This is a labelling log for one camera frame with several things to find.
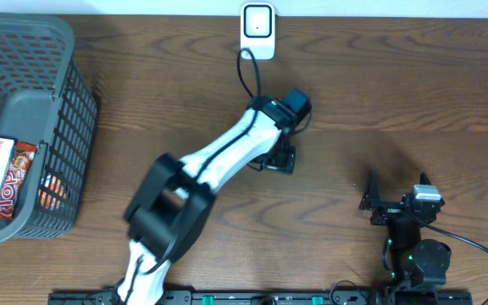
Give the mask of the orange snack packet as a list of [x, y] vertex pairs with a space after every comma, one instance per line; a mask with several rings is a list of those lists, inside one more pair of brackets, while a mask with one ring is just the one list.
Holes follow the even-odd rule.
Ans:
[[44, 190], [38, 191], [41, 206], [51, 211], [63, 207], [64, 200], [69, 199], [69, 188], [59, 178], [50, 174], [41, 183], [44, 187]]

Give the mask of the orange Top chocolate bar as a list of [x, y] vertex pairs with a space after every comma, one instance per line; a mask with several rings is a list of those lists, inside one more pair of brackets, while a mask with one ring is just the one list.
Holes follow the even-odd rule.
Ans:
[[18, 142], [0, 190], [0, 219], [13, 219], [19, 193], [36, 154], [35, 145]]

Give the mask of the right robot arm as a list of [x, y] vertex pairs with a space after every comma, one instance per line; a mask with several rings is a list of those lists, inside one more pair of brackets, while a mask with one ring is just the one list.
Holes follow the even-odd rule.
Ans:
[[425, 173], [397, 202], [383, 200], [375, 172], [369, 174], [359, 208], [372, 213], [370, 224], [387, 228], [383, 264], [391, 272], [392, 282], [371, 291], [368, 304], [440, 302], [438, 288], [446, 284], [452, 250], [443, 242], [424, 239], [421, 229], [436, 220], [444, 205], [438, 188]]

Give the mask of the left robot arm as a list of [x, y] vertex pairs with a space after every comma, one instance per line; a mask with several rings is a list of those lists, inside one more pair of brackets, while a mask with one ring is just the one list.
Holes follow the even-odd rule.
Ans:
[[257, 95], [240, 120], [203, 149], [155, 160], [123, 214], [130, 261], [115, 291], [121, 303], [161, 299], [169, 267], [195, 243], [218, 191], [241, 169], [293, 172], [296, 149], [289, 138], [311, 110], [309, 97], [298, 89], [282, 100]]

